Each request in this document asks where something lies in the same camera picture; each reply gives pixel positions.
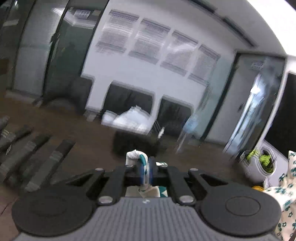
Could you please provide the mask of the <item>white teal floral garment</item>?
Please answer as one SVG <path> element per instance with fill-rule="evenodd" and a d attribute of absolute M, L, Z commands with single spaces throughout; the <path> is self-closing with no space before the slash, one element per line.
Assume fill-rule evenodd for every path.
<path fill-rule="evenodd" d="M 151 161 L 146 153 L 133 150 L 126 153 L 126 166 L 140 164 L 140 185 L 132 185 L 127 187 L 126 197 L 141 198 L 160 198 L 168 197 L 167 189 L 164 186 L 152 186 L 152 168 Z"/>

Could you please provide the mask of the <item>white paper behind bag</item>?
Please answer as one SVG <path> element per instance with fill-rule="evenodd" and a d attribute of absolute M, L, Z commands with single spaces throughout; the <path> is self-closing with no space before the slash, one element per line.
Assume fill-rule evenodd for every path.
<path fill-rule="evenodd" d="M 141 134 L 148 134 L 153 123 L 151 115 L 137 105 L 122 114 L 106 110 L 101 120 L 104 126 Z"/>

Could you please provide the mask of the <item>black office chair right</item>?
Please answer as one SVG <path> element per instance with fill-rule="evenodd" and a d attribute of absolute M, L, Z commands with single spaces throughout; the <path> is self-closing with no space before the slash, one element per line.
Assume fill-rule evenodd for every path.
<path fill-rule="evenodd" d="M 178 137 L 186 121 L 192 114 L 192 109 L 178 102 L 162 98 L 159 106 L 157 121 L 165 128 L 165 135 Z"/>

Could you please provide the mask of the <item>black bag on table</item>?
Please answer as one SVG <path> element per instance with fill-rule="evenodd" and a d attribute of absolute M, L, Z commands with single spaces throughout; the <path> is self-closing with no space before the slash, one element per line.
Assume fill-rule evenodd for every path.
<path fill-rule="evenodd" d="M 122 157 L 133 150 L 142 151 L 149 157 L 156 157 L 163 150 L 163 147 L 161 141 L 157 138 L 127 131 L 116 131 L 112 142 L 112 152 Z"/>

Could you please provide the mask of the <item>clear water bottle blue lid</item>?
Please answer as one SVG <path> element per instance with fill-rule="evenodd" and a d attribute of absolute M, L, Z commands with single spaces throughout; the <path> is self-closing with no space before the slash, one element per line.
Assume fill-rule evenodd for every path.
<path fill-rule="evenodd" d="M 195 113 L 191 115 L 186 121 L 185 125 L 182 128 L 182 131 L 177 139 L 176 153 L 182 152 L 184 144 L 186 144 L 189 139 L 193 136 L 196 127 L 198 126 L 199 118 Z"/>

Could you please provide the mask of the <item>black monitor stand device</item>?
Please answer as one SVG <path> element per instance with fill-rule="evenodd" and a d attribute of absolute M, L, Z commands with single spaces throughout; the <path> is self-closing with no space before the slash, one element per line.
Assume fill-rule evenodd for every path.
<path fill-rule="evenodd" d="M 74 147 L 75 142 L 62 140 L 45 161 L 30 162 L 29 159 L 43 147 L 51 136 L 39 134 L 23 147 L 1 161 L 1 183 L 20 185 L 25 192 L 36 191 L 50 183 L 50 179 Z"/>

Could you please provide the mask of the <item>grey basket with green items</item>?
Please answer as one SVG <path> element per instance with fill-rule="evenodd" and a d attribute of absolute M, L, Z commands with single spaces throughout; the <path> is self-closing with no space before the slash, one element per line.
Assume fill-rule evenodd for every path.
<path fill-rule="evenodd" d="M 271 177 L 277 168 L 276 156 L 268 147 L 242 152 L 239 163 L 252 183 L 262 183 Z"/>

